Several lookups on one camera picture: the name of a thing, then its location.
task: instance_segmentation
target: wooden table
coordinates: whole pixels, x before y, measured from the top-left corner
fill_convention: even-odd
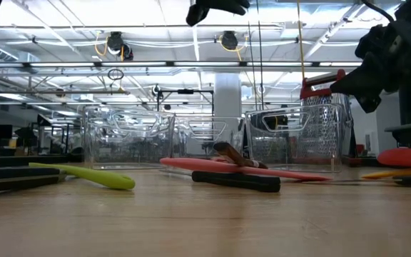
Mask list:
[[[0,193],[0,256],[411,256],[411,188],[284,183],[280,193],[127,171]]]

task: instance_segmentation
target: red utensil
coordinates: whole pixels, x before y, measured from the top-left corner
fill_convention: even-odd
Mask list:
[[[377,160],[385,165],[411,167],[411,148],[395,148],[382,152]]]
[[[326,181],[331,178],[317,175],[308,175],[293,171],[270,170],[266,168],[242,167],[231,163],[204,160],[199,158],[162,158],[160,162],[164,165],[192,171],[208,171],[217,173],[245,173],[253,175],[279,176],[282,178],[294,178],[302,181]]]

